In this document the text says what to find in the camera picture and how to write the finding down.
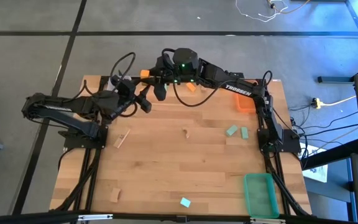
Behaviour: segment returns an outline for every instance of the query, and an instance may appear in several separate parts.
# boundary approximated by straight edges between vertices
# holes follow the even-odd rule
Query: light green block
[[[238,130],[237,126],[233,125],[226,131],[226,135],[232,136],[237,130]]]
[[[245,127],[241,127],[241,138],[248,139],[248,129]]]

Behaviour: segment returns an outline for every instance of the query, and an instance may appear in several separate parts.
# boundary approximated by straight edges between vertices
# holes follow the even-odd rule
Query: wooden tabletop
[[[90,90],[98,90],[100,76],[84,76]],[[144,86],[138,85],[139,92]],[[178,86],[183,101],[203,100],[212,90],[197,87],[193,93]],[[274,107],[290,125],[287,102],[280,80],[268,86]],[[97,174],[91,210],[109,213],[248,215],[244,198],[244,175],[265,173],[259,152],[256,114],[237,112],[234,93],[218,90],[205,104],[189,108],[175,98],[169,86],[165,101],[157,101],[151,88],[148,114],[142,110],[130,117],[116,119],[109,127]],[[247,127],[249,139],[238,130],[227,137],[233,124]],[[123,130],[131,131],[119,149],[113,146]],[[186,138],[183,128],[188,130]],[[50,208],[59,206],[78,182],[84,149],[69,152],[62,160]],[[280,153],[285,183],[296,201],[311,213],[300,162],[293,154]],[[118,202],[111,197],[120,189]],[[276,196],[283,213],[280,191]],[[83,194],[81,208],[85,204]],[[180,205],[182,197],[191,201]]]

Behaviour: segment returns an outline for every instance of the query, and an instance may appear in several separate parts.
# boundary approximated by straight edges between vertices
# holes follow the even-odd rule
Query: green plastic tray
[[[244,192],[249,216],[277,218],[280,215],[271,174],[245,175]]]

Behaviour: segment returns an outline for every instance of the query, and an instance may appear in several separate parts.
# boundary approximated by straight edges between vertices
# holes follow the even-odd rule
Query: floor
[[[302,2],[285,0],[290,9]],[[81,0],[0,0],[0,31],[71,31]],[[134,30],[205,30],[205,31],[298,31],[358,32],[343,2],[311,2],[289,15],[278,15],[270,22],[252,20],[239,14],[235,0],[89,0],[79,31]],[[351,5],[358,14],[358,0]],[[269,14],[265,1],[239,0],[243,13]],[[36,92],[50,93],[60,69],[69,36],[0,36],[0,215],[11,212],[23,170],[37,135],[38,124],[23,119],[25,97]],[[320,75],[351,76],[358,72],[358,37],[289,37],[289,36],[81,36],[75,38],[65,70],[60,96],[73,96],[83,75],[107,75],[122,55],[135,51],[137,59],[131,75],[154,66],[165,48],[189,47],[201,58],[247,78],[259,78],[266,70],[284,83],[289,108],[307,105],[314,97],[330,103],[354,95],[351,85],[317,84]],[[327,125],[332,119],[357,111],[355,100],[337,106],[310,111],[305,123]],[[307,110],[291,113],[299,124]],[[357,115],[333,128],[358,123]],[[57,161],[63,138],[58,128],[48,128],[34,178],[24,206],[25,213],[48,210]],[[318,129],[308,129],[308,133]],[[329,141],[345,133],[333,131],[317,136]],[[341,142],[358,138],[354,132]],[[315,146],[323,143],[314,141]],[[313,203],[331,203],[310,195],[313,213],[330,218]]]

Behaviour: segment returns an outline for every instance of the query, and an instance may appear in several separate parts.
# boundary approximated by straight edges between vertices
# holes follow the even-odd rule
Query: table leg
[[[341,146],[332,148],[325,152],[317,153],[316,155],[304,158],[301,163],[304,164],[303,170],[319,167],[330,162],[346,159],[351,156],[352,153],[358,154],[358,139],[350,141]]]
[[[353,83],[354,82],[354,76],[353,77],[318,77],[317,81],[319,83]]]

